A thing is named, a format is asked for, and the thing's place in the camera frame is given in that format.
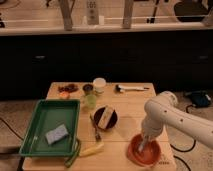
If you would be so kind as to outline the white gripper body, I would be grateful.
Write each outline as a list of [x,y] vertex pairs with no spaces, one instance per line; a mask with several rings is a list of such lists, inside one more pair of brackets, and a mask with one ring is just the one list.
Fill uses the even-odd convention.
[[143,119],[141,127],[142,134],[147,137],[149,141],[155,140],[163,132],[163,124],[149,116]]

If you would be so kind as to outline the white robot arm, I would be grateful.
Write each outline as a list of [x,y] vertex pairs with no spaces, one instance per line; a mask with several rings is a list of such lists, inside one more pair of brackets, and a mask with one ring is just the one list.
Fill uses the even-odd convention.
[[176,108],[178,99],[170,91],[150,98],[144,105],[146,116],[142,121],[144,141],[161,135],[164,125],[172,126],[213,149],[213,121],[190,115]]

